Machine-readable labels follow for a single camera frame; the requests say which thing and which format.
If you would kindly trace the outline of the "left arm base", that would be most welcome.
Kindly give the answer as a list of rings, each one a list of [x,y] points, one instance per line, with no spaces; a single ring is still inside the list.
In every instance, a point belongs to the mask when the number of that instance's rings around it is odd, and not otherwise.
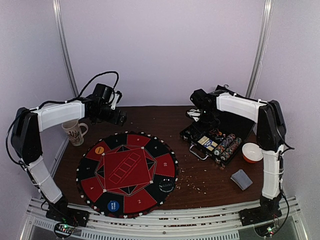
[[[74,227],[86,227],[90,213],[85,210],[70,207],[49,206],[46,217]]]

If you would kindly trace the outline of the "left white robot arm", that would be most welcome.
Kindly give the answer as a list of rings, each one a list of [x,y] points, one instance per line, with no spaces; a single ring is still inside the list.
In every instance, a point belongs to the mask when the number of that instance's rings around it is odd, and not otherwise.
[[[96,84],[87,97],[65,101],[50,101],[34,109],[21,107],[16,112],[10,143],[21,163],[34,180],[46,200],[56,204],[63,193],[49,173],[43,158],[41,132],[51,127],[89,118],[122,126],[127,114],[116,108],[123,94],[105,84]]]

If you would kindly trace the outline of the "clear dealer button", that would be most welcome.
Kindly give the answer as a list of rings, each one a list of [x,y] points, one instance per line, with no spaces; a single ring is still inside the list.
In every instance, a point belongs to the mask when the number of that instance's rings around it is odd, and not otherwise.
[[[164,193],[170,193],[175,188],[175,178],[163,177],[158,184],[159,190]]]

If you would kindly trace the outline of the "orange big blind button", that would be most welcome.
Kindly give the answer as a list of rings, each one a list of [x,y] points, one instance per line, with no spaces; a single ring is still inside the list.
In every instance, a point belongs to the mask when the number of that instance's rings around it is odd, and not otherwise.
[[[101,155],[104,153],[105,149],[102,146],[98,146],[94,151],[97,155]]]

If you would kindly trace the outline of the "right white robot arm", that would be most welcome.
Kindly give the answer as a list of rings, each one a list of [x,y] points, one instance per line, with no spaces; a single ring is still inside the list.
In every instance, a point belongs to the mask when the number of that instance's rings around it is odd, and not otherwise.
[[[243,97],[229,90],[210,93],[195,90],[191,102],[200,110],[199,122],[211,120],[219,112],[246,118],[257,124],[257,143],[263,155],[262,196],[273,200],[281,194],[286,124],[280,104],[276,100],[262,101]]]

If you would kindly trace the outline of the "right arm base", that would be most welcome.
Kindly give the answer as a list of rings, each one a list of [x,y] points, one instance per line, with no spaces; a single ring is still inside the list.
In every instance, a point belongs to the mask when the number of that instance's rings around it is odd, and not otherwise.
[[[275,210],[264,209],[262,206],[246,208],[239,212],[242,226],[249,226],[273,220],[274,217],[281,217],[280,208]]]

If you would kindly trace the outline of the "blue small blind button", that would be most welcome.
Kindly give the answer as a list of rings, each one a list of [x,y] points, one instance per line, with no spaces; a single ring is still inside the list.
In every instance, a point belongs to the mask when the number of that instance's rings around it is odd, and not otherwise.
[[[111,200],[108,204],[107,204],[107,209],[110,212],[117,212],[120,208],[120,204],[116,201],[116,200]]]

